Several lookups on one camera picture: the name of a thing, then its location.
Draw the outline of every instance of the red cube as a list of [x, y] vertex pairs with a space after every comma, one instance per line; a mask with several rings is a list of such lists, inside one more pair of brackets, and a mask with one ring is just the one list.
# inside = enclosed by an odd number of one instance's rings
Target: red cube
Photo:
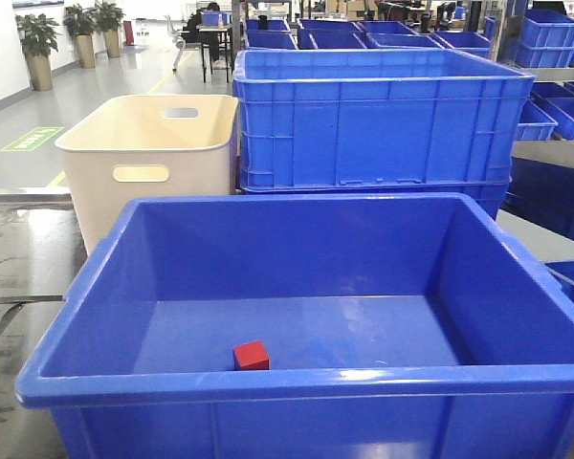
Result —
[[269, 370], [270, 356], [261, 341], [247, 342], [233, 348], [233, 366], [236, 370]]

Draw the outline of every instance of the green leaves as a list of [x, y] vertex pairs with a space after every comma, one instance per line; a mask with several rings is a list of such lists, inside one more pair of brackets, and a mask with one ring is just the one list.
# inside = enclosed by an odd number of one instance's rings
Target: green leaves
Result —
[[123, 10], [115, 3], [110, 3], [106, 0], [101, 2], [96, 0], [94, 18], [99, 31], [106, 32], [111, 29], [116, 31], [121, 26]]
[[15, 16], [17, 30], [19, 31], [19, 41], [21, 48], [26, 55], [49, 56], [51, 49], [57, 51], [58, 33], [55, 27], [58, 26], [53, 18], [45, 14], [26, 14], [25, 16]]
[[64, 26], [70, 36], [91, 35], [96, 29], [94, 8], [83, 8], [80, 4], [66, 7], [64, 13]]

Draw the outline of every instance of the plant pot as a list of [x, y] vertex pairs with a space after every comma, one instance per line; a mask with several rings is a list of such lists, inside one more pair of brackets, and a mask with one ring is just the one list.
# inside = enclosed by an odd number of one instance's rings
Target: plant pot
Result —
[[93, 69], [96, 67], [96, 55], [94, 55], [94, 42], [92, 35], [75, 36], [77, 44], [78, 59], [83, 69]]
[[51, 65], [44, 55], [26, 55], [30, 79], [35, 91], [49, 91], [54, 88], [51, 81]]
[[120, 56], [119, 34], [113, 29], [109, 29], [104, 33], [104, 44], [106, 45], [106, 52], [109, 57]]

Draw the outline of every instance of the beige plastic bin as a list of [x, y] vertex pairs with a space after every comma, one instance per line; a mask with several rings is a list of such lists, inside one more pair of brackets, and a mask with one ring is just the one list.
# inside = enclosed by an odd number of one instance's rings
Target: beige plastic bin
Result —
[[124, 96], [55, 142], [87, 252], [143, 196], [232, 194], [237, 99]]

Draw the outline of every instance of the gray floor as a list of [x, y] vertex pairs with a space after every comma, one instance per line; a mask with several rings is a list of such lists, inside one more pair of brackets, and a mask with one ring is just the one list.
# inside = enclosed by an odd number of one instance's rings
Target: gray floor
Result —
[[[187, 49], [178, 72], [171, 71], [176, 48], [166, 26], [153, 23], [145, 46], [124, 48], [121, 58], [98, 56], [96, 69], [73, 69], [54, 78], [54, 90], [34, 92], [0, 112], [0, 150], [39, 126], [77, 124], [106, 100], [127, 94], [231, 94], [225, 71], [202, 79], [200, 53]], [[48, 185], [60, 172], [51, 139], [31, 152], [0, 151], [0, 188]]]
[[[0, 112], [0, 150], [38, 126], [68, 129], [112, 97], [231, 92], [223, 72], [203, 83], [197, 50], [187, 50], [172, 74], [176, 50], [164, 26], [151, 24], [149, 30], [146, 46], [126, 49], [120, 59], [101, 55], [96, 70], [57, 76], [53, 91], [33, 93]], [[24, 410], [12, 391], [14, 377], [85, 258], [68, 195], [39, 188], [55, 182], [61, 170], [53, 140], [32, 152], [0, 151], [0, 190], [7, 190], [0, 196], [0, 459], [66, 457], [48, 413]], [[19, 196], [13, 195], [15, 188]], [[540, 260], [574, 258], [572, 241], [503, 212], [498, 222]]]

